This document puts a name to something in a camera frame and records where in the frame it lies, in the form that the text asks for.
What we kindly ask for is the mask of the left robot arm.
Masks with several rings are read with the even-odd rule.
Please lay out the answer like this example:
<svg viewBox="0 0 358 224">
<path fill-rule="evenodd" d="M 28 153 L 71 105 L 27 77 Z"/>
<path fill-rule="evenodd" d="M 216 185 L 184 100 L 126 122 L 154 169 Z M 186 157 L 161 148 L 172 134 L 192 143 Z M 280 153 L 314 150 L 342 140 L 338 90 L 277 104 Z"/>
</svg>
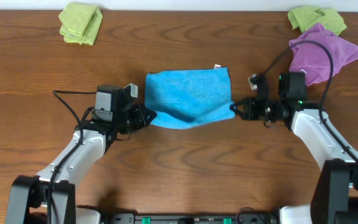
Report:
<svg viewBox="0 0 358 224">
<path fill-rule="evenodd" d="M 94 106 L 82 116 L 64 150 L 35 176 L 18 176 L 11 185 L 6 223 L 110 223 L 97 208 L 76 205 L 76 186 L 102 158 L 118 134 L 146 128 L 156 112 L 136 104 L 137 85 L 100 85 Z"/>
</svg>

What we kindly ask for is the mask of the blue cloth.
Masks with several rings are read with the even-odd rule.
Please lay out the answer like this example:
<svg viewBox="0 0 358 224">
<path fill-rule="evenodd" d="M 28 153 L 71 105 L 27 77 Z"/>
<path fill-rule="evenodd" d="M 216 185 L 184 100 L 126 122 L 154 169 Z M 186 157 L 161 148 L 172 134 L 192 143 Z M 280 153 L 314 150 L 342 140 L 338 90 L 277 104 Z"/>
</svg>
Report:
<svg viewBox="0 0 358 224">
<path fill-rule="evenodd" d="M 157 114 L 151 124 L 168 129 L 191 129 L 235 117 L 226 67 L 150 73 L 144 103 Z"/>
</svg>

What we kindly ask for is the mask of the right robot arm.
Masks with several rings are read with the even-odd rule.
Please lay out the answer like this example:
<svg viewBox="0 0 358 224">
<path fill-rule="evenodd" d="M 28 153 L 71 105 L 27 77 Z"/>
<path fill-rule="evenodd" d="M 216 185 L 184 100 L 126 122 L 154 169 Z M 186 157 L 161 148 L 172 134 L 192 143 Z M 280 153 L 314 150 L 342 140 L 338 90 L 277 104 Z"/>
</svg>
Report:
<svg viewBox="0 0 358 224">
<path fill-rule="evenodd" d="M 254 74 L 249 83 L 257 94 L 230 109 L 244 120 L 261 120 L 265 126 L 283 121 L 303 141 L 321 170 L 311 202 L 282 207 L 278 222 L 358 223 L 358 151 L 341 136 L 319 104 L 308 100 L 305 74 L 281 74 L 277 100 L 269 98 L 265 75 Z"/>
</svg>

